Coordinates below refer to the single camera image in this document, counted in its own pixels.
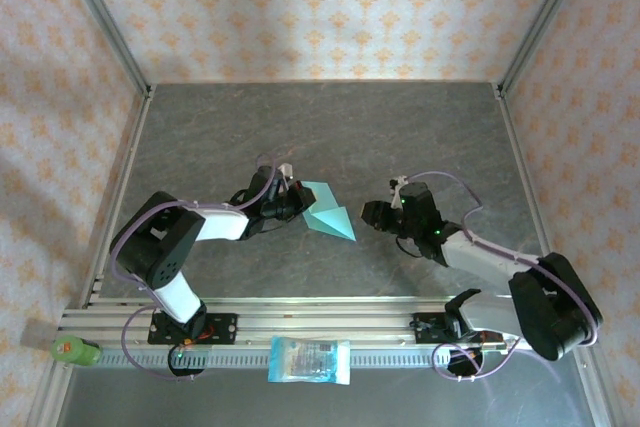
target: green bottle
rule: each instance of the green bottle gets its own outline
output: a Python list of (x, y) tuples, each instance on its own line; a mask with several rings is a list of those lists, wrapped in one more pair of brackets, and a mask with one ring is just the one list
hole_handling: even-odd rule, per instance
[(55, 340), (51, 346), (51, 355), (59, 362), (89, 366), (100, 359), (102, 348), (80, 337), (65, 335)]

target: wallpaper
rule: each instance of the wallpaper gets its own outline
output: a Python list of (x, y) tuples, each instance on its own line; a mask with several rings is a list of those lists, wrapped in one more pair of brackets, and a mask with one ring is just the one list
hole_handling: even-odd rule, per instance
[(509, 103), (554, 247), (603, 311), (601, 342), (638, 425), (638, 0), (565, 0)]
[(147, 80), (498, 81), (542, 0), (106, 0)]
[(135, 90), (83, 0), (0, 5), (0, 425), (23, 426), (39, 349), (86, 278)]

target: robotic arm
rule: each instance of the robotic arm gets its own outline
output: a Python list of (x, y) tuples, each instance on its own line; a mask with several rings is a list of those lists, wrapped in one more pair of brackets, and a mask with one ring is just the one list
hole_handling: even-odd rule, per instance
[(523, 337), (548, 360), (561, 358), (595, 335), (589, 319), (570, 295), (540, 272), (552, 274), (573, 291), (599, 327), (602, 315), (565, 257), (557, 253), (541, 258), (519, 254), (464, 232), (459, 224), (442, 219), (423, 182), (398, 177), (390, 186), (392, 202), (364, 205), (361, 217), (367, 224), (398, 238), (412, 239), (427, 259), (471, 272), (511, 292), (509, 298), (467, 290), (446, 304), (443, 321), (423, 322), (417, 329), (437, 333), (449, 342), (468, 339), (481, 331)]
[[(253, 175), (247, 189), (228, 202), (240, 206), (254, 198), (271, 177), (271, 167), (263, 166)], [(129, 227), (150, 209), (176, 201), (166, 192), (156, 192), (136, 212), (113, 239), (110, 251)], [(315, 202), (311, 189), (292, 180), (291, 165), (283, 164), (265, 193), (243, 210), (173, 207), (146, 220), (124, 243), (117, 261), (139, 278), (162, 306), (166, 322), (184, 338), (195, 339), (205, 329), (206, 306), (191, 290), (182, 266), (193, 244), (210, 239), (247, 240), (262, 232), (264, 222), (288, 222)]]

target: light blue cloth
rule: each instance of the light blue cloth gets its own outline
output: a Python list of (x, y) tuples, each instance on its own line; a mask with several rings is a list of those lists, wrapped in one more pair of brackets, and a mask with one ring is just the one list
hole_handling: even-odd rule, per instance
[(326, 382), (349, 385), (348, 340), (271, 339), (269, 382)]
[(302, 213), (307, 226), (325, 234), (355, 241), (356, 235), (353, 233), (347, 209), (338, 205), (329, 184), (302, 182), (302, 185), (310, 188), (316, 198), (316, 202)]

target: gray floor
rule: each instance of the gray floor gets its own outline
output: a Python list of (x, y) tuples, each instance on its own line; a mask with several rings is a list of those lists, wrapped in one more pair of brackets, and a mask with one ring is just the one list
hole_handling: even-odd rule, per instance
[[(203, 297), (455, 295), (491, 288), (398, 251), (391, 235), (359, 219), (388, 200), (391, 177), (426, 169), (467, 180), (486, 203), (472, 228), (538, 253), (533, 222), (489, 84), (422, 82), (161, 85), (151, 103), (119, 225), (155, 191), (200, 202), (245, 188), (254, 159), (271, 152), (296, 178), (326, 181), (347, 207), (357, 242), (297, 219), (247, 242), (200, 242), (185, 275)], [(430, 186), (444, 216), (472, 206), (446, 180)], [(102, 295), (137, 297), (107, 273)]]
[(194, 383), (132, 369), (75, 369), (59, 427), (593, 425), (570, 356), (517, 354), (475, 383), (430, 370), (353, 370), (351, 385), (269, 384), (266, 370), (222, 370)]

